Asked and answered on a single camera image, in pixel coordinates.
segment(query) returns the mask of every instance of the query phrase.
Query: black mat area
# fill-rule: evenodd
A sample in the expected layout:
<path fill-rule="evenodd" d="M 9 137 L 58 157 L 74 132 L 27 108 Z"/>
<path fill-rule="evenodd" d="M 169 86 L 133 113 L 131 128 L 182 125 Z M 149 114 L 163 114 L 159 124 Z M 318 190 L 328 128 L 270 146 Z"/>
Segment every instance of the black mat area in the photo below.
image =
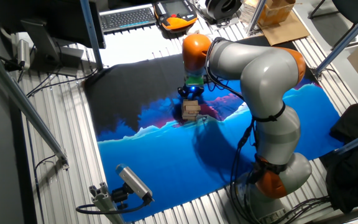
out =
<path fill-rule="evenodd" d="M 237 42 L 270 46 L 264 36 Z M 296 50 L 292 42 L 278 44 L 276 47 Z M 142 108 L 175 93 L 179 86 L 183 86 L 184 72 L 180 54 L 115 65 L 110 70 L 89 78 L 85 83 L 85 93 L 96 137 L 103 131 L 114 132 L 120 120 L 124 120 L 131 129 L 139 130 L 138 115 Z M 317 83 L 309 68 L 306 69 L 304 78 Z"/>

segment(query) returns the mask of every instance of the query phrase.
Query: black cloth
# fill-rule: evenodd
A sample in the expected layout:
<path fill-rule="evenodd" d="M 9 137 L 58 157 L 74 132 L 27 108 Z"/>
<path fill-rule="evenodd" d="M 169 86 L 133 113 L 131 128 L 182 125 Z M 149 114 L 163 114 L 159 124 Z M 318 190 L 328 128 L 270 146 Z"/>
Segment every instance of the black cloth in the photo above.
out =
<path fill-rule="evenodd" d="M 358 138 L 358 104 L 345 111 L 330 135 L 345 144 Z M 349 213 L 358 207 L 358 146 L 341 156 L 331 155 L 329 161 L 326 183 L 331 203 L 334 208 Z"/>

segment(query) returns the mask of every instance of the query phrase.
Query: gray floor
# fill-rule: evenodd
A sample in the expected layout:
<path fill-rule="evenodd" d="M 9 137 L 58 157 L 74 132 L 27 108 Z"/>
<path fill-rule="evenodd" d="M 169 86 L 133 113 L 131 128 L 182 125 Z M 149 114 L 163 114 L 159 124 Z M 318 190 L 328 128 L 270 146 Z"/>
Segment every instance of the gray floor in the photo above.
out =
<path fill-rule="evenodd" d="M 319 2 L 320 0 L 297 0 L 295 10 L 306 24 L 309 32 L 315 37 L 328 55 L 331 52 L 331 46 L 341 38 L 352 24 L 340 14 L 319 17 L 313 20 L 308 19 L 308 15 Z M 336 11 L 336 8 L 332 1 L 326 1 L 317 11 L 316 15 L 331 11 Z M 333 65 L 338 69 L 341 78 L 349 85 L 350 89 L 358 98 L 358 74 L 347 60 L 347 57 L 356 47 L 350 47 L 344 50 L 334 60 Z"/>

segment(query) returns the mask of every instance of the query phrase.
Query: monitor stand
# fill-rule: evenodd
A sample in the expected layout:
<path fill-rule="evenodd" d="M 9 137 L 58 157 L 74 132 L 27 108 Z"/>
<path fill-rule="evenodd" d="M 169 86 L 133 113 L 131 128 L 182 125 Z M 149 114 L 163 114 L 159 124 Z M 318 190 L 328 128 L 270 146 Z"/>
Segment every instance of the monitor stand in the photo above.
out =
<path fill-rule="evenodd" d="M 84 50 L 57 47 L 45 28 L 46 23 L 39 19 L 23 19 L 21 22 L 37 48 L 30 69 L 75 77 Z"/>

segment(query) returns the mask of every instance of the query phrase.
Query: white cable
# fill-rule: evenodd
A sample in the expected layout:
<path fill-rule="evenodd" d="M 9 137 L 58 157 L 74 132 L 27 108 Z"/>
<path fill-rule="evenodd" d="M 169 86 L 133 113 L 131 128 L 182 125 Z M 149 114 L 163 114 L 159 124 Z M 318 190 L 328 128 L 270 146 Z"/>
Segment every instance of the white cable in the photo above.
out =
<path fill-rule="evenodd" d="M 1 30 L 1 33 L 2 33 L 6 38 L 8 38 L 9 40 L 12 40 L 12 36 L 9 35 L 4 28 L 0 27 L 0 30 Z"/>

